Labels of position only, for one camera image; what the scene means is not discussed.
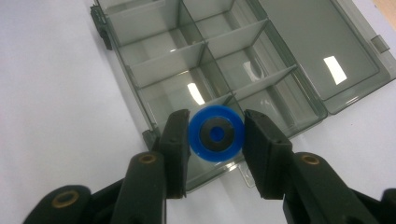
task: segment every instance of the open lid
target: open lid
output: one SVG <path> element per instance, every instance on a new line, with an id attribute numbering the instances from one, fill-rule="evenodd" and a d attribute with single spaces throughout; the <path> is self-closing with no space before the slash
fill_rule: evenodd
<path id="1" fill-rule="evenodd" d="M 350 10 L 356 8 L 352 1 L 345 2 L 349 14 L 362 19 L 358 10 Z M 375 49 L 371 43 L 375 33 L 358 31 L 354 18 L 347 17 L 337 1 L 261 3 L 329 113 L 338 113 L 395 78 L 394 71 L 378 59 L 379 50 L 388 49 Z"/>

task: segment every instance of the transparent plastic container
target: transparent plastic container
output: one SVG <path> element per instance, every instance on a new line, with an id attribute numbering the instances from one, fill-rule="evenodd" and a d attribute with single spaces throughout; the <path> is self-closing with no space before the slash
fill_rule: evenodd
<path id="1" fill-rule="evenodd" d="M 320 39 L 313 41 L 315 47 L 309 46 L 310 40 L 303 39 L 309 30 L 285 19 L 293 15 L 297 21 L 309 21 L 312 15 L 301 15 L 306 1 L 303 5 L 287 1 L 295 8 L 283 8 L 280 1 L 262 1 L 276 23 L 267 17 L 258 0 L 99 0 L 113 49 L 153 133 L 161 135 L 168 116 L 179 109 L 189 109 L 192 118 L 208 105 L 225 105 L 241 119 L 246 109 L 260 111 L 290 137 L 325 119 L 328 111 L 344 108 L 345 101 L 356 95 L 348 92 L 350 88 L 359 89 L 360 96 L 364 92 L 360 88 L 370 90 L 364 84 L 370 78 L 378 77 L 375 81 L 382 82 L 382 76 L 372 76 L 377 60 L 345 22 L 337 19 L 339 24 L 332 29 L 348 34 L 348 42 L 338 49 L 339 54 L 328 56 L 352 63 L 345 66 L 351 69 L 348 80 L 334 86 L 328 80 L 324 55 L 315 56 L 332 46 L 321 46 L 317 43 Z M 321 8 L 329 7 L 322 2 Z M 318 26 L 318 35 L 323 20 L 337 17 L 333 9 L 329 10 L 329 17 L 312 21 Z M 287 39 L 279 34 L 278 25 Z M 290 40 L 293 34 L 298 38 Z M 303 64 L 285 41 L 294 49 L 302 48 L 294 52 Z M 343 59 L 351 50 L 356 58 Z M 357 67 L 361 61 L 365 66 Z M 204 161 L 192 151 L 187 191 L 231 171 L 243 160 L 239 153 L 229 161 Z"/>

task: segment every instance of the white surface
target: white surface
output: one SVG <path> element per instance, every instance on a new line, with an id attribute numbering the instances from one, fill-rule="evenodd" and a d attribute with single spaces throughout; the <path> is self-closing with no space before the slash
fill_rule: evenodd
<path id="1" fill-rule="evenodd" d="M 21 223 L 53 189 L 93 192 L 146 150 L 147 127 L 90 18 L 91 0 L 0 3 L 0 222 Z M 379 199 L 396 187 L 396 82 L 294 139 Z M 238 171 L 168 202 L 168 223 L 286 223 Z"/>

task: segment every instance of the wooden surface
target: wooden surface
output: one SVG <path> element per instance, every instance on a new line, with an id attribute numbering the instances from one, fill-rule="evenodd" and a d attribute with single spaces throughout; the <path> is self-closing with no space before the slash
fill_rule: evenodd
<path id="1" fill-rule="evenodd" d="M 373 0 L 373 2 L 396 30 L 396 0 Z"/>

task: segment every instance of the transparent lid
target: transparent lid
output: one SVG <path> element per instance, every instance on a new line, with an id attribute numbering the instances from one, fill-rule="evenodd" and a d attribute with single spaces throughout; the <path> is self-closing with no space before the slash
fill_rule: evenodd
<path id="1" fill-rule="evenodd" d="M 174 111 L 187 108 L 192 118 L 205 106 L 225 105 L 241 118 L 246 109 L 260 111 L 293 136 L 389 80 L 329 0 L 262 0 L 264 8 L 257 0 L 99 3 L 158 134 Z M 210 162 L 192 152 L 187 191 L 243 160 Z"/>

